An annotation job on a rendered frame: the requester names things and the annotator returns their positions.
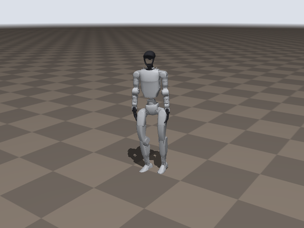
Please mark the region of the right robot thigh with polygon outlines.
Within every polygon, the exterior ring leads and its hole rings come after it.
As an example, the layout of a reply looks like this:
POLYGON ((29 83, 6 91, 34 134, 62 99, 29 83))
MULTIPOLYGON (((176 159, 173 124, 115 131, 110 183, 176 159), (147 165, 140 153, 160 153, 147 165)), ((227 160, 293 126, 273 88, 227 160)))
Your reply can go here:
POLYGON ((137 134, 143 145, 148 145, 150 138, 146 136, 146 108, 140 109, 137 113, 137 134))

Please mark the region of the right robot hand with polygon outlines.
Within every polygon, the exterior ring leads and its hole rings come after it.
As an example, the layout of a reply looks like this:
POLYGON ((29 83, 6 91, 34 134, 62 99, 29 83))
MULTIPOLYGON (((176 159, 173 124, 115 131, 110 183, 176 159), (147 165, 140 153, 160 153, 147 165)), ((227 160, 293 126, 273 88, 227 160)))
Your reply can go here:
POLYGON ((133 115, 137 121, 137 113, 136 113, 137 109, 135 107, 133 107, 132 111, 133 111, 133 115))

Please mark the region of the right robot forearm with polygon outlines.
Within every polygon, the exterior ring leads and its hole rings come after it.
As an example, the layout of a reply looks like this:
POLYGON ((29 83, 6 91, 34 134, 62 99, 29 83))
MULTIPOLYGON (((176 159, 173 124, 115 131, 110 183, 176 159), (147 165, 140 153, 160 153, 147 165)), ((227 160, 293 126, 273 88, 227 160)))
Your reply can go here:
POLYGON ((138 103, 138 95, 132 94, 132 109, 133 107, 137 109, 137 103, 138 103))

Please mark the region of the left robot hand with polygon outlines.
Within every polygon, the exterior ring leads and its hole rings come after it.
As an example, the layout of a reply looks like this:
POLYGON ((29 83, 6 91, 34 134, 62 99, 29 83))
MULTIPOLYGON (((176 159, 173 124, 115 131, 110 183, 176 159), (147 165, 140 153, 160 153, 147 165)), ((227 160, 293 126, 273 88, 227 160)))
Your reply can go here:
POLYGON ((167 121, 168 121, 168 119, 169 119, 169 109, 165 109, 165 112, 166 112, 166 114, 167 114, 167 117, 166 117, 166 120, 165 120, 165 122, 164 123, 167 123, 167 121))

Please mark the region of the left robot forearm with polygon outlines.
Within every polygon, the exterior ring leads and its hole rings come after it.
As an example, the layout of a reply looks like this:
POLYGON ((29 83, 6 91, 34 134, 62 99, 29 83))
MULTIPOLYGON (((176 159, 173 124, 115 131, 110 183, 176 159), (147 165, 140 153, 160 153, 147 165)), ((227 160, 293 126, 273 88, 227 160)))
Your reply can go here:
POLYGON ((168 95, 163 97, 163 101, 164 101, 164 110, 165 109, 169 109, 170 111, 170 102, 169 102, 169 91, 168 91, 168 95))

